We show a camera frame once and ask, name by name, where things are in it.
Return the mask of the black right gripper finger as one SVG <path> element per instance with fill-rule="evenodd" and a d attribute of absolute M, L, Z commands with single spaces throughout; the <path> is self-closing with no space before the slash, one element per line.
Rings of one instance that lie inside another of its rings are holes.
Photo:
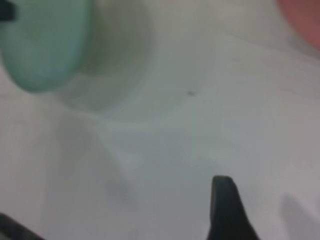
<path fill-rule="evenodd" d="M 242 203 L 238 188 L 229 176 L 212 179 L 208 240 L 258 240 Z"/>

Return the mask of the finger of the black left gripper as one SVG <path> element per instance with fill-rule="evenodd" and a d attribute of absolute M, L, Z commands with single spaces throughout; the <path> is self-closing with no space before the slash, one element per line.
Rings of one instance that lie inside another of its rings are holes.
<path fill-rule="evenodd" d="M 0 2 L 0 21 L 12 22 L 17 19 L 17 6 L 12 2 Z"/>

